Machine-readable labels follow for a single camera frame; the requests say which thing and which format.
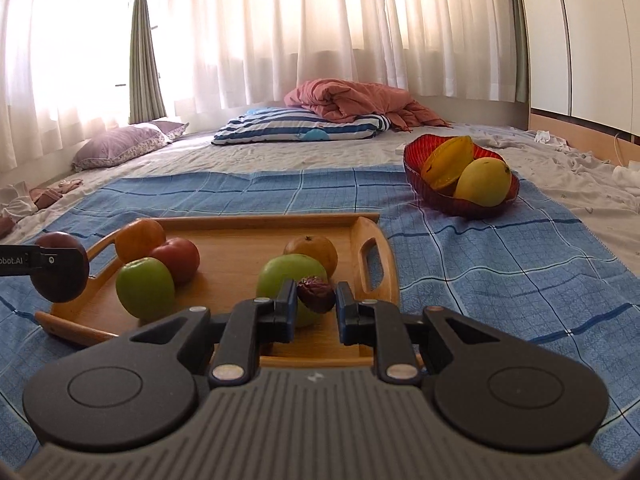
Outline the purple pillow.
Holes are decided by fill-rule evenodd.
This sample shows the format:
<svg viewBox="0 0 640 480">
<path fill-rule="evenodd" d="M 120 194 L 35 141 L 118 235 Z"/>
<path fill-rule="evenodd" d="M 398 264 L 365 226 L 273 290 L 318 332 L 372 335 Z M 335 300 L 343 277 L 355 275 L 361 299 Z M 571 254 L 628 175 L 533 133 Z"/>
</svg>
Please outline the purple pillow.
<svg viewBox="0 0 640 480">
<path fill-rule="evenodd" d="M 186 132 L 187 122 L 166 119 L 107 130 L 87 142 L 74 156 L 72 169 L 110 168 L 171 144 Z"/>
</svg>

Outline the wooden serving tray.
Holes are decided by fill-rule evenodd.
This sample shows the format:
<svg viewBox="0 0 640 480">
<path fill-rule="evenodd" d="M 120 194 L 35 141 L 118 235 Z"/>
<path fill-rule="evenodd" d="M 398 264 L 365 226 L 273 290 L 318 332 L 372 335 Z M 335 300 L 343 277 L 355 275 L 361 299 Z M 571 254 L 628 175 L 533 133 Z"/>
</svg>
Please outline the wooden serving tray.
<svg viewBox="0 0 640 480">
<path fill-rule="evenodd" d="M 375 212 L 163 218 L 160 224 L 168 235 L 192 240 L 201 256 L 194 280 L 176 293 L 177 309 L 204 306 L 222 313 L 254 297 L 264 264 L 281 255 L 289 240 L 305 234 L 323 235 L 333 243 L 338 265 L 332 280 L 348 283 L 356 299 L 399 301 L 394 255 Z M 89 249 L 90 261 L 106 265 L 90 276 L 78 298 L 36 313 L 47 333 L 91 346 L 140 327 L 116 295 L 122 263 L 113 254 L 114 241 L 108 234 Z"/>
</svg>

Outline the pink clothes at left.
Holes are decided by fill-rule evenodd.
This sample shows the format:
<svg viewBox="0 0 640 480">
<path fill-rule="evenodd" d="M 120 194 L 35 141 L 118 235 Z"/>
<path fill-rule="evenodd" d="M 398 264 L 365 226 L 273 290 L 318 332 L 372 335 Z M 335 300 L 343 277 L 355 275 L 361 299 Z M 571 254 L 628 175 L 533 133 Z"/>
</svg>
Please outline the pink clothes at left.
<svg viewBox="0 0 640 480">
<path fill-rule="evenodd" d="M 4 186 L 0 195 L 0 236 L 5 238 L 14 230 L 17 222 L 49 208 L 81 185 L 81 179 L 72 179 L 62 180 L 45 188 L 29 188 L 24 181 Z"/>
</svg>

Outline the pink blanket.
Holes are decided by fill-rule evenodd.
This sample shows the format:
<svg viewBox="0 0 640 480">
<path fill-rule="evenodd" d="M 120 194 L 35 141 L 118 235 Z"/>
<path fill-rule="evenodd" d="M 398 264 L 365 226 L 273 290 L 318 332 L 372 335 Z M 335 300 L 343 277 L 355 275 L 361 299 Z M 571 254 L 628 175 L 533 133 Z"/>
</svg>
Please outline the pink blanket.
<svg viewBox="0 0 640 480">
<path fill-rule="evenodd" d="M 308 80 L 283 98 L 289 107 L 301 107 L 329 122 L 353 122 L 363 115 L 382 115 L 395 130 L 410 131 L 421 126 L 449 127 L 434 110 L 419 103 L 409 91 L 343 79 Z"/>
</svg>

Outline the blue striped pillow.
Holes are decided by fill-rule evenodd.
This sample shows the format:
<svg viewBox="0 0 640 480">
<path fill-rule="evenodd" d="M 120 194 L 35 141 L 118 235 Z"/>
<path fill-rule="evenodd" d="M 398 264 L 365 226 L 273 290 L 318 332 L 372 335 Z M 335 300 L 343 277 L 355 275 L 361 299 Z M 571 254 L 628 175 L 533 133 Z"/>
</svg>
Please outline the blue striped pillow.
<svg viewBox="0 0 640 480">
<path fill-rule="evenodd" d="M 304 108 L 263 107 L 230 119 L 214 134 L 212 144 L 360 140 L 387 130 L 390 121 L 384 115 L 367 114 L 351 122 L 329 122 Z"/>
</svg>

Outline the dark red plum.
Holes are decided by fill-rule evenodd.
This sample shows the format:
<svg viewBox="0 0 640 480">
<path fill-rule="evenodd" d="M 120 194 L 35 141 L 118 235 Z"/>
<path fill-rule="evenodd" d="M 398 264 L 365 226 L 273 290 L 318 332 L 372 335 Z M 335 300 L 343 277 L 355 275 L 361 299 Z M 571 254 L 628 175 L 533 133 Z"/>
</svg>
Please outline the dark red plum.
<svg viewBox="0 0 640 480">
<path fill-rule="evenodd" d="M 41 235 L 35 244 L 46 253 L 46 264 L 30 277 L 36 291 L 52 302 L 77 298 L 84 291 L 89 276 L 84 246 L 64 232 Z"/>
</svg>

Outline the dried red date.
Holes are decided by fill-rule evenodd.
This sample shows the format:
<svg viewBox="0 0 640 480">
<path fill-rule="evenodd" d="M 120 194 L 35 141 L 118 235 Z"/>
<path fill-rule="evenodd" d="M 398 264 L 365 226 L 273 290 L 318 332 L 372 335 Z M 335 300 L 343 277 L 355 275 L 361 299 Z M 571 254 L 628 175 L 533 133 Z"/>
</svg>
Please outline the dried red date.
<svg viewBox="0 0 640 480">
<path fill-rule="evenodd" d="M 329 313 L 336 304 L 333 287 L 320 276 L 302 278 L 298 281 L 296 289 L 297 298 L 314 313 Z"/>
</svg>

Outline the white crumpled cloth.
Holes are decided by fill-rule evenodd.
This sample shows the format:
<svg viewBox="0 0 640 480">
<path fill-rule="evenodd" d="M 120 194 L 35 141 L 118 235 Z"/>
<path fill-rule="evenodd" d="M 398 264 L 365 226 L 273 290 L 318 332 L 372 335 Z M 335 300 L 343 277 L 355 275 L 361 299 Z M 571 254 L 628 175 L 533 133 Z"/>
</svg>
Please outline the white crumpled cloth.
<svg viewBox="0 0 640 480">
<path fill-rule="evenodd" d="M 534 142 L 547 148 L 553 148 L 557 152 L 569 152 L 570 146 L 567 140 L 554 136 L 547 130 L 537 130 L 534 135 Z"/>
</svg>

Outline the orange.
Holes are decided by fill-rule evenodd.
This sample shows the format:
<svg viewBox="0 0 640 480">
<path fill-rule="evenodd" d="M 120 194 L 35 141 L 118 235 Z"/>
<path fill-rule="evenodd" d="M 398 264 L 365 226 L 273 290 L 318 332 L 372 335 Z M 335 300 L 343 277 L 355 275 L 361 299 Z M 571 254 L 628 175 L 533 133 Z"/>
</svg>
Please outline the orange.
<svg viewBox="0 0 640 480">
<path fill-rule="evenodd" d="M 314 258 L 321 263 L 329 278 L 332 278 L 338 263 L 334 244 L 322 235 L 303 235 L 290 240 L 283 249 L 285 255 L 299 254 Z"/>
<path fill-rule="evenodd" d="M 123 263 L 130 263 L 151 255 L 165 242 L 165 230 L 156 220 L 138 219 L 118 231 L 115 236 L 116 255 Z"/>
</svg>

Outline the white wardrobe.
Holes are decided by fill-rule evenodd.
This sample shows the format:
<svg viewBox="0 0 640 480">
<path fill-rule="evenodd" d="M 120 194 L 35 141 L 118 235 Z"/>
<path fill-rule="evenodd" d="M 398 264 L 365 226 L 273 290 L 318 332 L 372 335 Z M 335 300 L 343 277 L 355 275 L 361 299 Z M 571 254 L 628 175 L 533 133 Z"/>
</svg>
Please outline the white wardrobe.
<svg viewBox="0 0 640 480">
<path fill-rule="evenodd" d="M 639 132 L 639 0 L 523 0 L 530 106 Z"/>
</svg>

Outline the red apple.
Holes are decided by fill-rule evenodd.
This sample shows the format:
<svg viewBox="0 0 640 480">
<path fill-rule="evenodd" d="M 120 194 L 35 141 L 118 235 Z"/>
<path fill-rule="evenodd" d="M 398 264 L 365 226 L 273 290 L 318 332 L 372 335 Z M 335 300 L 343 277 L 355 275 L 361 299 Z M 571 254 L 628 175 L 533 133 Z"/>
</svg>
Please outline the red apple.
<svg viewBox="0 0 640 480">
<path fill-rule="evenodd" d="M 200 267 L 198 248 L 183 237 L 170 238 L 165 244 L 154 248 L 151 257 L 166 266 L 176 286 L 189 283 Z"/>
</svg>

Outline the white sheer curtain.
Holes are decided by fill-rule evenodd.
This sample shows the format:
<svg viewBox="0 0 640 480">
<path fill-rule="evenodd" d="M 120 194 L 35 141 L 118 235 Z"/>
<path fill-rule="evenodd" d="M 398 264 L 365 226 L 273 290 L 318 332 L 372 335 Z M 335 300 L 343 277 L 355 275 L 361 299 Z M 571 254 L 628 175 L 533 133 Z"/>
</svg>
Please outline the white sheer curtain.
<svg viewBox="0 0 640 480">
<path fill-rule="evenodd" d="M 165 116 L 279 101 L 316 78 L 527 98 L 518 0 L 148 3 Z M 3 171 L 129 122 L 131 11 L 132 0 L 1 0 Z"/>
</svg>

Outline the orange starfruit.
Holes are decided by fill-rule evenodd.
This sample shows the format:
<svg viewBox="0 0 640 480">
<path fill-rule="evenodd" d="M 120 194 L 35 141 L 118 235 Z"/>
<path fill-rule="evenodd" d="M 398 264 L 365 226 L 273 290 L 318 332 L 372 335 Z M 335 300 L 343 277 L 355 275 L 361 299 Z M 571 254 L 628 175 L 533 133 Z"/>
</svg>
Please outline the orange starfruit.
<svg viewBox="0 0 640 480">
<path fill-rule="evenodd" d="M 434 149 L 421 167 L 421 178 L 434 191 L 456 182 L 474 160 L 474 143 L 469 136 L 456 136 Z"/>
</svg>

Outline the green drape curtain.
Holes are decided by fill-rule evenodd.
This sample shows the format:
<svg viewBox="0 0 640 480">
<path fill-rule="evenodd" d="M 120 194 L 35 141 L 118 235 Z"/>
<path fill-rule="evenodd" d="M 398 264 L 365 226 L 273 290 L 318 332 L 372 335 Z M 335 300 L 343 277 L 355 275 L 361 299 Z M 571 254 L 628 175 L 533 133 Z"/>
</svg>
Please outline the green drape curtain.
<svg viewBox="0 0 640 480">
<path fill-rule="evenodd" d="M 132 124 L 150 122 L 166 115 L 148 0 L 132 0 L 128 88 L 129 121 Z"/>
</svg>

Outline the yellow mango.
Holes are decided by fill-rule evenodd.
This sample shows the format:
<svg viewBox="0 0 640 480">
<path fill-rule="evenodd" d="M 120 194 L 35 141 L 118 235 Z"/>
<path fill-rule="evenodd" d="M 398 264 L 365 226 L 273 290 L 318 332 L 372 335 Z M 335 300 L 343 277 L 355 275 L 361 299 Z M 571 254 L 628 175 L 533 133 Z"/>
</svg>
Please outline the yellow mango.
<svg viewBox="0 0 640 480">
<path fill-rule="evenodd" d="M 454 198 L 483 207 L 498 206 L 508 195 L 511 179 L 511 170 L 502 159 L 475 159 L 458 179 Z"/>
</svg>

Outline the red glass fruit bowl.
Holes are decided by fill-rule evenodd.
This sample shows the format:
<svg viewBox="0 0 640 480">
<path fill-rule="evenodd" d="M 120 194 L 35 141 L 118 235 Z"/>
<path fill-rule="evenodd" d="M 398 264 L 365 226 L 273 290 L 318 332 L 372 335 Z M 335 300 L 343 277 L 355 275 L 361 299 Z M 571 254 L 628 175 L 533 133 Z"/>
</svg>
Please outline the red glass fruit bowl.
<svg viewBox="0 0 640 480">
<path fill-rule="evenodd" d="M 448 216 L 497 217 L 520 192 L 506 161 L 469 136 L 419 136 L 404 148 L 404 166 L 424 202 Z"/>
</svg>

